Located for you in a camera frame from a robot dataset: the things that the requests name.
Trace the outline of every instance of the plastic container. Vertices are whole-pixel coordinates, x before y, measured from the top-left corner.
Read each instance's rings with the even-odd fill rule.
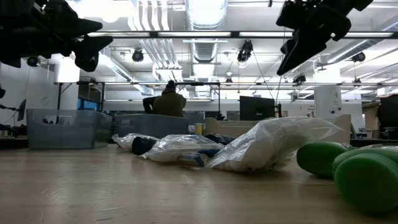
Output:
[[[189,120],[157,114],[132,114],[115,117],[119,137],[131,133],[163,138],[169,134],[188,134]]]
[[[26,113],[30,149],[92,149],[108,145],[112,117],[103,113],[38,109]]]

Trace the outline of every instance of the white wall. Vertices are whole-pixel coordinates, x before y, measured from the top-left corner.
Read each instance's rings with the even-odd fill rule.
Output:
[[[21,68],[0,64],[0,83],[6,95],[0,99],[0,104],[8,107],[19,107],[22,100],[27,99],[27,109],[57,109],[58,86],[54,85],[54,73],[44,68],[30,68],[22,61]],[[14,125],[14,120],[4,123],[15,112],[0,110],[0,123]],[[25,119],[15,124],[26,124]]]
[[[281,102],[282,111],[288,111],[289,116],[306,116],[315,109],[315,105],[312,102]],[[104,104],[105,110],[120,110],[120,111],[143,111],[144,107],[142,102],[136,101],[120,101],[113,102],[107,101]],[[184,108],[185,111],[218,111],[218,102],[202,102],[192,103],[188,102]],[[351,122],[355,129],[358,131],[359,128],[365,126],[362,118],[362,104],[358,102],[343,102],[341,107],[343,114],[351,115]],[[221,102],[221,112],[226,115],[227,111],[239,111],[239,102]]]

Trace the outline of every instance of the clear plastic bag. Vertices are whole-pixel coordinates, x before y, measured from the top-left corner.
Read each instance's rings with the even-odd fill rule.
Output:
[[[124,137],[119,137],[117,134],[115,134],[114,136],[112,136],[112,139],[123,149],[127,149],[127,150],[131,151],[132,142],[134,141],[134,139],[136,137],[149,138],[149,139],[153,139],[156,141],[159,140],[158,138],[155,138],[152,136],[146,136],[143,134],[136,134],[136,133],[128,134]]]
[[[225,146],[205,167],[238,172],[280,169],[292,160],[299,147],[338,131],[342,129],[321,118],[263,120]]]
[[[222,148],[224,145],[200,135],[171,134],[157,141],[142,157],[157,162],[192,162],[198,166],[204,166],[208,160],[205,152],[218,152]]]

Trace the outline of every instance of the ceiling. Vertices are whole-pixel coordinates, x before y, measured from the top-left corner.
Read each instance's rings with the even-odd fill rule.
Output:
[[[68,2],[71,7],[76,7],[73,1]],[[267,1],[229,0],[224,30],[284,30],[283,27],[278,27],[275,24],[282,7],[282,3],[282,0],[274,0],[273,6],[267,7]],[[102,22],[102,31],[130,31],[127,24],[127,16],[130,15],[128,7],[130,4],[129,0],[113,1],[112,4],[113,5],[111,7],[108,6],[109,9],[105,12],[99,12],[97,14],[94,12],[82,13],[88,15],[85,16],[87,19]],[[186,30],[187,26],[185,22],[186,12],[184,1],[169,0],[168,6],[168,22],[170,30]],[[396,21],[398,22],[397,10],[398,1],[374,0],[374,2],[363,12],[353,10],[348,15],[352,23],[351,31],[382,31],[381,25],[386,21],[396,17]],[[101,16],[109,13],[117,14],[119,19],[112,23],[104,22]],[[252,54],[252,57],[248,60],[247,66],[240,69],[238,69],[236,52],[242,46],[244,40],[228,39],[227,41],[228,43],[220,44],[216,58],[216,62],[220,64],[215,66],[212,81],[219,80],[224,82],[227,77],[226,72],[231,72],[234,82],[262,82],[263,80],[267,82],[279,82],[280,77],[276,75],[282,56],[279,49],[286,41],[285,39],[253,39],[252,43],[254,46],[254,54]],[[326,50],[305,62],[294,72],[286,73],[282,78],[283,82],[290,82],[298,73],[304,73],[307,81],[312,81],[314,74],[313,61],[316,58],[332,54],[338,50],[348,49],[352,47],[356,41],[362,40],[343,39],[339,42],[329,41],[327,43],[328,47]],[[174,39],[173,44],[178,62],[182,66],[182,77],[186,82],[190,80],[192,81],[195,76],[192,72],[192,58],[189,45],[184,44],[182,39]],[[115,39],[109,47],[112,50],[112,59],[117,61],[123,69],[128,71],[135,80],[140,82],[156,81],[152,75],[153,63],[145,52],[143,62],[133,63],[131,59],[134,49],[142,48],[138,39]],[[344,82],[352,82],[355,76],[358,77],[364,74],[370,74],[396,63],[396,58],[398,57],[398,40],[384,40],[363,52],[366,54],[366,60],[362,63],[356,63],[355,66],[353,62],[343,61],[339,63],[341,77]],[[95,72],[86,73],[81,71],[81,76],[95,77],[99,81],[116,81],[115,74],[107,66],[101,63]],[[392,68],[386,73],[373,76],[372,78],[367,79],[366,82],[383,82],[387,78],[391,82],[394,77],[398,78],[398,66],[396,66],[396,69]]]

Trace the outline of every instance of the table surface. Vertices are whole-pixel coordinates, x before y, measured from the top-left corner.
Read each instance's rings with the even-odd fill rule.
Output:
[[[0,223],[398,223],[348,205],[293,162],[267,174],[198,170],[94,150],[0,151]]]

